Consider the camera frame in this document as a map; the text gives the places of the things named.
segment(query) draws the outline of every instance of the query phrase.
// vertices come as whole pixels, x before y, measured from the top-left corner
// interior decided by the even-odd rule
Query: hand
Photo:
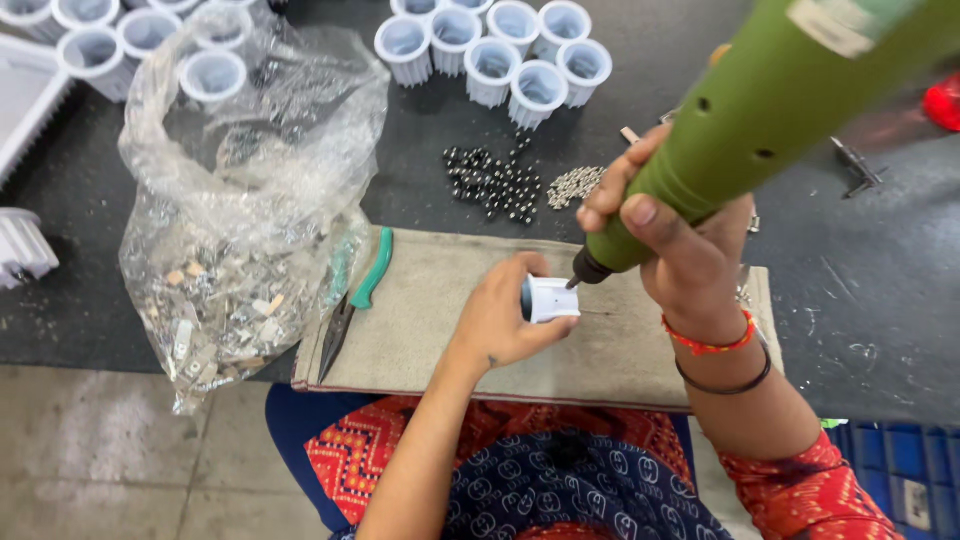
[[[444,361],[482,377],[491,369],[529,358],[570,334],[578,317],[559,317],[536,325],[523,320],[520,288],[527,274],[548,277],[546,259],[524,252],[494,266],[470,294]]]
[[[623,202],[627,184],[657,151],[670,126],[648,132],[613,162],[577,211],[584,231],[603,231],[616,211],[626,228],[657,256],[640,268],[643,286],[680,335],[713,345],[733,343],[746,331],[736,304],[736,276],[753,215],[750,194],[691,228],[676,211],[649,195]]]

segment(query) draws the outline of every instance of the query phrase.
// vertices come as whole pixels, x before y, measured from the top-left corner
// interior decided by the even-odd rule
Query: concrete floor
[[[267,432],[270,385],[170,413],[162,376],[0,366],[0,540],[326,538]],[[691,424],[705,503],[758,538]]]

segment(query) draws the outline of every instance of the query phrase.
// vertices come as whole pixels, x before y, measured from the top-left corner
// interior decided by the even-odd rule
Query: wrist
[[[486,357],[474,348],[451,341],[437,362],[434,379],[444,384],[463,383],[475,386],[490,371]]]
[[[677,334],[705,345],[720,347],[739,341],[747,331],[747,318],[739,304],[731,301],[703,312],[664,310],[667,324]]]

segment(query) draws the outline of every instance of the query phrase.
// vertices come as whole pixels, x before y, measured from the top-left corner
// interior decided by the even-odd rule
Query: clear plastic bag
[[[120,267],[177,414],[297,343],[369,254],[359,201],[390,74],[354,32],[301,33],[264,8],[211,3],[187,19],[137,71],[120,135],[139,182]],[[180,81],[211,50],[246,73],[200,100]],[[236,75],[197,73],[213,93]]]

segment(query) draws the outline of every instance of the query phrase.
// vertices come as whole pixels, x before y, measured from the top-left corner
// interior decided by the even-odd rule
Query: white plastic tray
[[[0,34],[0,186],[71,86],[56,49]]]

